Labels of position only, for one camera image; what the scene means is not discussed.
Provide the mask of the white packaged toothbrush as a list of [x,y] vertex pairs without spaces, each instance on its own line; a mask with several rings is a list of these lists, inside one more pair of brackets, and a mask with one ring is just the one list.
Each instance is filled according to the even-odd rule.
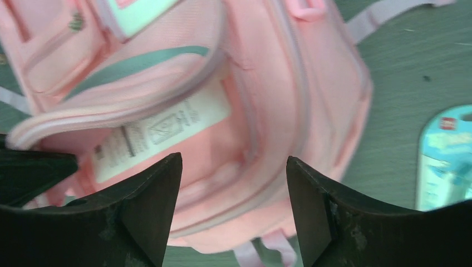
[[95,148],[95,182],[106,182],[220,122],[231,108],[222,81],[211,81],[164,111],[115,129]]

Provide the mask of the pink student backpack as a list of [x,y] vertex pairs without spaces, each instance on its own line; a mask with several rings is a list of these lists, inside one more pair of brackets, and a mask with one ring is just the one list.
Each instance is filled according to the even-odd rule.
[[340,180],[373,84],[357,44],[423,1],[377,1],[345,22],[334,1],[2,1],[1,44],[30,113],[17,150],[73,154],[78,171],[27,209],[99,192],[180,152],[168,244],[297,254],[286,160]]

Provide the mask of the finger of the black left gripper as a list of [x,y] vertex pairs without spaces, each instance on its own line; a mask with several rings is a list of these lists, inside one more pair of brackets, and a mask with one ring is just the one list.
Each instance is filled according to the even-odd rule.
[[22,207],[78,170],[76,156],[6,148],[1,134],[1,204]]

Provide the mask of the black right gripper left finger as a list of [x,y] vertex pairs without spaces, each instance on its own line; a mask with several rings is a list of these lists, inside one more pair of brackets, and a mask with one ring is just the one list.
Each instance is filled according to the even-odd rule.
[[183,169],[172,153],[65,206],[1,206],[2,266],[162,266]]

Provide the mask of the blue correction tape pack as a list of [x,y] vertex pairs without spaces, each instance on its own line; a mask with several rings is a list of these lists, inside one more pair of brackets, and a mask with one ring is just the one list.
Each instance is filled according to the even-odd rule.
[[422,129],[415,207],[420,211],[471,199],[471,105],[445,109]]

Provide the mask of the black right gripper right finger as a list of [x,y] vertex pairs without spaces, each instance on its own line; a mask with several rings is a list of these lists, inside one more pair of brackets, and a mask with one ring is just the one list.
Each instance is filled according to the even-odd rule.
[[289,157],[304,266],[470,266],[471,201],[417,211],[364,195]]

